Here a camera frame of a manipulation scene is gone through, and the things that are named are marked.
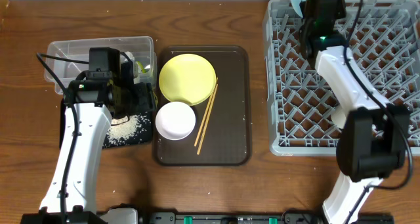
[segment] chopsticks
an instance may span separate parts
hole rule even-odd
[[[200,139],[199,145],[198,145],[197,155],[200,155],[201,146],[203,145],[203,141],[204,141],[205,131],[206,131],[207,125],[209,123],[211,109],[213,108],[213,103],[215,101],[217,87],[219,86],[219,84],[217,83],[217,80],[218,79],[216,79],[216,87],[215,87],[215,90],[210,95],[209,102],[207,103],[207,107],[205,108],[204,117],[203,117],[203,120],[201,121],[201,125],[200,125],[199,130],[198,130],[196,142],[194,143],[194,146],[197,146],[197,142],[198,142],[198,139],[199,139],[200,134],[201,134],[201,129],[203,129],[203,124],[204,124],[203,134],[201,136],[201,139]]]

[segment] wooden table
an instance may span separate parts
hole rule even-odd
[[[148,211],[282,213],[314,210],[339,173],[334,157],[279,157],[268,149],[262,21],[268,1],[11,1],[0,32],[0,223],[37,212],[58,159],[60,95],[35,57],[52,41],[149,35],[171,45],[239,45],[249,55],[253,154],[237,168],[165,168],[151,145],[104,150],[99,210],[122,202]],[[403,190],[375,190],[363,212],[420,219],[420,159]],[[397,171],[385,184],[397,184]]]

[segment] plastic dish rack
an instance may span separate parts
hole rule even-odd
[[[358,0],[335,29],[347,37]],[[366,0],[350,46],[375,88],[410,111],[409,143],[420,155],[420,6],[414,0]],[[303,59],[301,18],[290,0],[272,0],[263,21],[270,149],[275,155],[335,155],[341,130],[331,121],[331,88]]]

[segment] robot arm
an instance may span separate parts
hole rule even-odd
[[[80,121],[80,136],[77,138],[68,174],[66,211],[72,212],[74,206],[80,206],[82,210],[96,213],[96,178],[102,145],[111,126],[112,117],[105,106],[95,106],[94,103],[78,103],[74,106]],[[62,176],[74,131],[72,110],[67,108],[65,115],[66,130],[57,167],[47,195],[39,207],[40,210],[46,208],[49,213],[60,212],[59,196]]]
[[[350,49],[346,49],[347,66],[343,56],[346,40],[333,29],[335,20],[347,14],[344,0],[301,0],[299,7],[297,3],[295,1],[293,6],[299,8],[297,13],[304,20],[299,30],[301,53],[327,81],[339,101],[331,119],[342,128],[337,145],[341,172],[332,193],[323,203],[324,217],[331,224],[352,223],[357,221],[358,212],[372,191],[366,187],[378,186],[394,169],[402,167],[405,147],[396,126],[366,95],[349,67],[393,115],[403,131],[408,130],[410,113],[405,106],[392,105],[372,86]],[[383,138],[373,138],[373,126],[383,130]]]
[[[127,61],[121,63],[120,55],[123,55]],[[63,60],[54,56],[46,57]],[[64,139],[50,188],[41,202],[39,213],[24,214],[21,223],[67,221],[137,224],[137,211],[132,208],[111,210],[99,218],[96,216],[95,199],[100,155],[105,136],[111,126],[111,119],[156,109],[152,86],[150,83],[135,83],[137,76],[137,66],[134,65],[132,54],[121,53],[107,47],[90,49],[89,70],[80,73],[70,82],[67,97],[64,97],[66,106],[72,104],[75,107],[79,121],[78,134],[74,134],[74,115],[72,109],[68,107],[65,111]],[[70,158],[74,136],[77,136],[77,140],[71,156],[66,196],[63,200],[66,209],[61,210],[60,196],[63,193],[61,186],[66,175],[64,168]],[[66,213],[63,216],[66,219],[60,218],[60,212]]]
[[[365,107],[368,110],[379,109],[379,106],[364,93],[362,87],[352,77],[344,62],[343,52],[343,46],[328,47],[326,50],[318,53],[315,63],[316,72],[328,82],[339,101],[340,105],[335,109],[335,113],[331,115],[331,119],[341,129],[344,128],[347,114],[350,111],[360,107]],[[350,49],[347,49],[347,58],[350,60],[350,66],[353,71],[363,84],[372,92],[376,99],[384,106],[387,106],[390,103],[389,100],[382,96],[365,77],[353,59]]]

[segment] clear plastic container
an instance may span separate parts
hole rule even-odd
[[[140,62],[144,67],[144,73],[141,70],[138,71],[140,82],[151,83],[153,88],[156,87],[158,72],[156,68],[156,54],[153,50],[153,39],[148,36],[56,41],[50,43],[47,54],[73,60],[89,61],[89,49],[91,47],[111,47],[123,52],[129,51],[133,54],[135,61]],[[89,68],[87,64],[64,62],[49,58],[46,59],[46,63],[65,87],[80,72]],[[46,70],[44,77],[45,80],[55,83],[55,92],[61,95],[61,88]]]

